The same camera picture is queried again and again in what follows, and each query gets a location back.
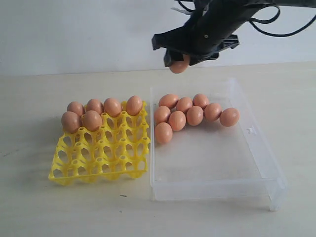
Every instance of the white wall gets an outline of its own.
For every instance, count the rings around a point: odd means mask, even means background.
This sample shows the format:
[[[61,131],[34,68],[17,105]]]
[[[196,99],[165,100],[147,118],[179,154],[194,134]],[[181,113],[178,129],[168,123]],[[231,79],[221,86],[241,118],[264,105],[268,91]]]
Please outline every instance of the white wall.
[[[152,51],[151,38],[188,18],[173,6],[174,0],[1,0],[0,75],[163,68],[164,50]],[[258,17],[274,13],[265,9]],[[285,7],[276,23],[263,28],[288,33],[315,13]],[[316,60],[316,24],[285,39],[264,36],[248,23],[237,33],[240,46],[200,66]]]

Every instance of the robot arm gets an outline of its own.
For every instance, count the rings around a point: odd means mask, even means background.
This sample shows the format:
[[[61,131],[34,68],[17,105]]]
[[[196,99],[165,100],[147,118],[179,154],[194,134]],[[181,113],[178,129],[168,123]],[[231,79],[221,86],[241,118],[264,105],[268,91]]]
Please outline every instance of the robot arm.
[[[271,20],[258,20],[252,16],[268,6],[316,7],[316,0],[185,0],[193,1],[195,10],[191,11],[189,20],[179,28],[155,34],[152,39],[153,50],[166,48],[164,64],[170,67],[176,61],[183,61],[183,54],[189,55],[189,65],[205,60],[214,60],[219,52],[239,45],[238,36],[232,33],[243,23],[249,21],[258,31],[270,36],[274,35],[260,30],[253,22],[268,24],[275,21],[278,14]],[[316,16],[303,28],[313,23]]]

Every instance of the egg tray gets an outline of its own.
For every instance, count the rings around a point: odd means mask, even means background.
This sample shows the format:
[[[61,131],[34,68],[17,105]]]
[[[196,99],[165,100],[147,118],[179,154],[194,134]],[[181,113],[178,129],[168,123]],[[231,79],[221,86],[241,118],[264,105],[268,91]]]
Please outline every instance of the egg tray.
[[[146,105],[143,101],[140,113],[131,116],[125,111],[124,101],[118,117],[101,114],[103,125],[97,131],[85,127],[74,134],[64,131],[57,143],[49,179],[69,185],[74,180],[93,183],[98,177],[115,180],[121,174],[142,176],[148,170],[150,144]]]

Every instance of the plastic egg tray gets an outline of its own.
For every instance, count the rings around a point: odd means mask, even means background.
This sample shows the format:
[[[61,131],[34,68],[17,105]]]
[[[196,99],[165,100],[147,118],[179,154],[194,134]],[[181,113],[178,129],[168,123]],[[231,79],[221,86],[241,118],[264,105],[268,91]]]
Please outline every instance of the plastic egg tray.
[[[118,117],[101,114],[103,125],[97,131],[80,127],[74,134],[64,132],[57,143],[49,179],[69,185],[74,180],[93,183],[98,177],[115,180],[121,174],[142,176],[148,169],[150,144],[146,105],[144,101],[140,113],[130,116],[124,111],[124,101]]]

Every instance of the wire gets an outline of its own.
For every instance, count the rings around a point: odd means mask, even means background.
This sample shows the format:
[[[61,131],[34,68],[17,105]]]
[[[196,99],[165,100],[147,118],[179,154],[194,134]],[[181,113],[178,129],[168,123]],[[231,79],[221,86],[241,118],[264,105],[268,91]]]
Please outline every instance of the wire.
[[[279,6],[274,5],[274,4],[269,4],[269,5],[265,6],[264,8],[269,7],[269,6],[273,6],[273,7],[276,7],[278,9],[277,10],[277,14],[274,17],[272,17],[269,20],[259,20],[257,18],[250,18],[248,20],[248,22],[252,25],[253,28],[255,28],[257,31],[259,31],[260,33],[262,33],[264,35],[267,35],[267,36],[272,36],[272,37],[289,37],[289,36],[293,36],[293,35],[296,35],[296,34],[302,32],[303,30],[305,30],[308,26],[310,26],[316,20],[316,15],[315,15],[306,25],[304,25],[303,27],[299,28],[298,30],[293,31],[293,32],[288,33],[288,34],[269,33],[269,32],[266,32],[266,31],[260,29],[258,26],[256,26],[254,24],[254,22],[257,22],[257,23],[260,23],[260,24],[269,24],[269,23],[272,23],[272,22],[274,22],[275,20],[278,19],[278,17],[280,16],[280,13],[281,13],[281,10],[280,10]]]
[[[194,10],[187,8],[182,2],[181,0],[177,0],[177,2],[180,4],[180,6],[183,7],[183,9],[187,10],[188,12],[193,12]]]

